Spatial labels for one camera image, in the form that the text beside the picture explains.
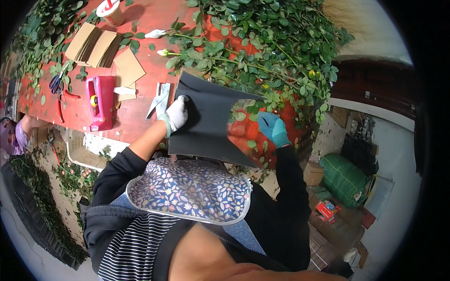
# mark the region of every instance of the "red-handled pliers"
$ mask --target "red-handled pliers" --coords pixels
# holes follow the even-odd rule
[[[58,107],[59,120],[61,121],[61,123],[64,123],[63,113],[62,113],[62,111],[61,111],[61,97],[62,97],[62,96],[66,96],[66,97],[68,97],[68,98],[74,98],[74,99],[79,99],[79,98],[81,98],[81,97],[80,97],[80,96],[77,96],[77,95],[74,95],[74,94],[71,94],[71,93],[69,93],[67,90],[60,91],[60,92],[59,92],[58,98],[57,98],[57,101],[56,101],[56,103],[57,103],[56,106]]]

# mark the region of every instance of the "green sack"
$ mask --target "green sack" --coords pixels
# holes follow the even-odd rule
[[[357,208],[366,199],[370,178],[338,153],[325,155],[319,164],[324,169],[322,184],[345,206]]]

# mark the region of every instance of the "plastic basket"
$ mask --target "plastic basket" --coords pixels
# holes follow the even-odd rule
[[[101,172],[106,166],[106,158],[99,157],[83,145],[84,133],[67,129],[67,156],[72,163]]]

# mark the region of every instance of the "red table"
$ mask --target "red table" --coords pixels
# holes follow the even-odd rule
[[[88,5],[82,9],[86,11],[87,15],[95,9],[102,0],[91,0]],[[97,26],[101,30],[115,31],[117,33],[125,33],[131,31],[131,23],[135,20],[139,21],[139,26],[137,27],[137,32],[148,33],[154,29],[169,29],[170,25],[179,17],[179,22],[185,22],[185,28],[195,27],[195,22],[191,18],[192,13],[197,8],[188,8],[184,0],[165,0],[165,1],[151,1],[151,0],[140,0],[136,1],[134,4],[125,7],[125,2],[120,3],[120,8],[122,9],[123,17],[125,19],[124,23],[119,27],[111,27],[105,22],[100,22]],[[205,16],[203,27],[206,29],[205,36],[210,40],[223,39],[221,32],[217,30],[209,22],[209,18]],[[244,49],[241,46],[240,38],[234,37],[231,32],[227,36],[234,50]],[[157,55],[156,51],[168,48],[169,50],[177,51],[178,47],[176,45],[170,44],[166,38],[162,37],[160,39],[145,38],[139,40],[140,48],[139,52],[135,55],[142,68],[145,70],[146,74],[136,81],[137,98],[122,101],[120,109],[114,111],[114,121],[113,128],[109,131],[103,131],[103,136],[106,138],[111,138],[119,140],[126,143],[132,143],[135,141],[154,121],[155,116],[152,115],[152,119],[145,120],[146,114],[149,110],[150,104],[155,97],[156,85],[158,82],[162,83],[172,83],[176,84],[178,81],[177,77],[168,75],[170,70],[166,69],[167,57],[160,57]],[[150,43],[155,44],[155,51],[151,51],[148,48]],[[248,53],[255,53],[256,49],[249,44],[245,47]],[[116,56],[121,54],[123,50],[117,52]],[[54,122],[55,124],[62,125],[71,129],[78,131],[85,131],[83,128],[89,126],[92,123],[92,119],[88,109],[88,101],[85,94],[85,83],[80,80],[75,80],[76,74],[80,73],[80,66],[74,68],[68,76],[71,78],[72,94],[80,95],[81,99],[71,99],[63,97],[66,100],[66,109],[62,110],[64,123],[61,124],[58,116],[58,110],[56,107],[56,95],[52,95],[49,89],[49,82],[52,77],[49,72],[49,67],[54,65],[53,62],[45,64],[42,66],[44,70],[44,75],[40,78],[40,93],[34,97],[34,89],[28,88],[27,85],[29,80],[25,77],[22,80],[22,88],[20,90],[20,96],[18,101],[18,110],[20,112],[26,113],[26,106],[28,105],[28,114],[39,119]],[[111,68],[93,68],[87,67],[86,72],[88,77],[91,76],[107,76],[116,74],[116,66],[112,65]],[[173,91],[175,87],[172,87],[172,92],[169,100],[173,98]],[[45,95],[45,103],[41,105],[41,97]],[[286,107],[284,110],[279,112],[281,118],[286,122],[286,127],[289,132],[289,138],[292,142],[294,139],[303,135],[302,130],[295,130],[295,124],[292,117],[296,115],[293,108],[290,107],[289,102],[286,102]],[[268,151],[263,153],[262,142],[266,138],[257,131],[257,123],[250,121],[248,118],[245,121],[236,121],[229,131],[229,139],[238,146],[244,153],[251,156],[256,163],[259,163],[259,158],[262,155],[266,156],[266,161],[269,158],[274,158],[272,151],[275,146],[269,142]],[[258,143],[258,153],[249,152],[249,147],[247,146],[247,141],[249,139],[254,139]],[[269,167],[273,167],[275,161],[269,163]]]

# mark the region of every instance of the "glove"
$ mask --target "glove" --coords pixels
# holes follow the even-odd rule
[[[288,139],[286,125],[275,114],[261,111],[258,113],[257,121],[261,132],[275,144],[276,148],[280,148],[286,144],[292,144]]]
[[[165,114],[160,114],[158,120],[164,120],[167,126],[167,136],[181,128],[188,119],[188,110],[185,108],[186,96],[179,96],[176,101],[169,106]]]

